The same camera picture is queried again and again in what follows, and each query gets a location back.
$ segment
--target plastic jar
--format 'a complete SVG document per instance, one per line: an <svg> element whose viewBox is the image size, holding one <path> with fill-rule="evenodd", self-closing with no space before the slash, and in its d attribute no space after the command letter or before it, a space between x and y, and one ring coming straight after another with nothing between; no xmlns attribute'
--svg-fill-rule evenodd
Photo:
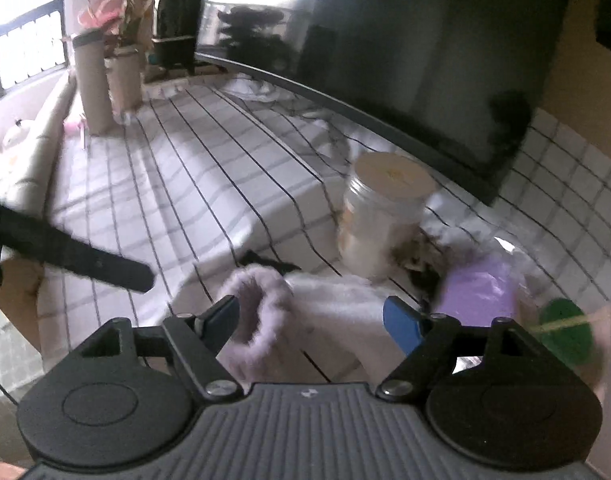
<svg viewBox="0 0 611 480"><path fill-rule="evenodd" d="M437 185L420 165L394 153L355 161L343 199L337 243L354 274L380 280L396 265L393 250L412 240Z"/></svg>

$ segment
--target screw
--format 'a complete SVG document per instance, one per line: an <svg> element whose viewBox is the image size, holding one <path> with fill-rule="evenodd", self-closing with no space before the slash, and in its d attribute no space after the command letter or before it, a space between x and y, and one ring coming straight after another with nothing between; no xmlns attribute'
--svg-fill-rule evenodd
<svg viewBox="0 0 611 480"><path fill-rule="evenodd" d="M403 397L412 393L412 384L408 381L392 379L381 384L381 391L388 397Z"/></svg>
<svg viewBox="0 0 611 480"><path fill-rule="evenodd" d="M221 379L206 385L206 393L212 397L227 397L236 392L238 386L233 381Z"/></svg>

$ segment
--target purple package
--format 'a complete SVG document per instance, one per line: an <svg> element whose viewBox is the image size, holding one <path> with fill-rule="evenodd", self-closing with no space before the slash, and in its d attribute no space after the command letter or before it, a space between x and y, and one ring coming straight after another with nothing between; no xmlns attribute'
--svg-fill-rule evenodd
<svg viewBox="0 0 611 480"><path fill-rule="evenodd" d="M516 293L510 262L488 254L448 272L434 311L456 317L464 326L490 326L495 317L515 317Z"/></svg>

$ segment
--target green round object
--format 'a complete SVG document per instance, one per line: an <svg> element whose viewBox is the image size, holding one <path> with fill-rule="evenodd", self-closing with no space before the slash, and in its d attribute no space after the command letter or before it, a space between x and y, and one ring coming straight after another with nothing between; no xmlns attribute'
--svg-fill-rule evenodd
<svg viewBox="0 0 611 480"><path fill-rule="evenodd" d="M572 301L558 298L548 303L539 313L540 324L551 323L585 313ZM543 345L570 368L587 362L592 354L594 339L588 323L570 326L540 335Z"/></svg>

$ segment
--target black television screen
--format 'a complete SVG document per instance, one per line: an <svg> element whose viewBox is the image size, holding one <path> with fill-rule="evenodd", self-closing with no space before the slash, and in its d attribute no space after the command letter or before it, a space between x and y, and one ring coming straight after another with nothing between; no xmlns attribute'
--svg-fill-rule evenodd
<svg viewBox="0 0 611 480"><path fill-rule="evenodd" d="M539 104L567 0L203 0L197 54L373 130L484 201Z"/></svg>

